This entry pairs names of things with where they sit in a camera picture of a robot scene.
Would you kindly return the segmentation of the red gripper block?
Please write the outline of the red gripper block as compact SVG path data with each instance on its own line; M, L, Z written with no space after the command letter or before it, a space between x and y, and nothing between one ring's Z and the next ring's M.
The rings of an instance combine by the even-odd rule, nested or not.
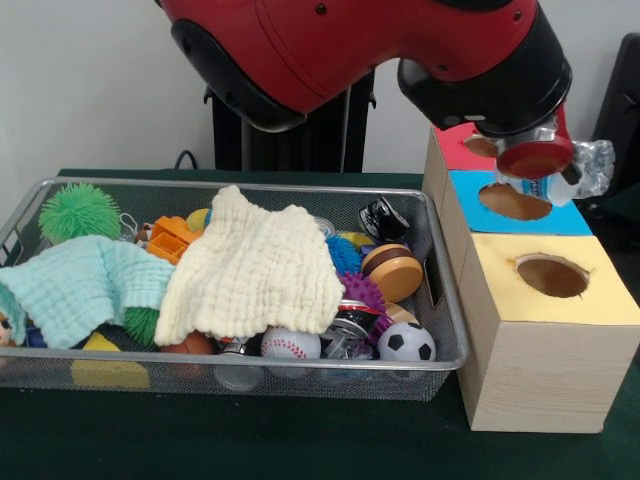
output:
M574 155L564 106L531 130L497 140L497 168L510 177L535 180L564 171Z

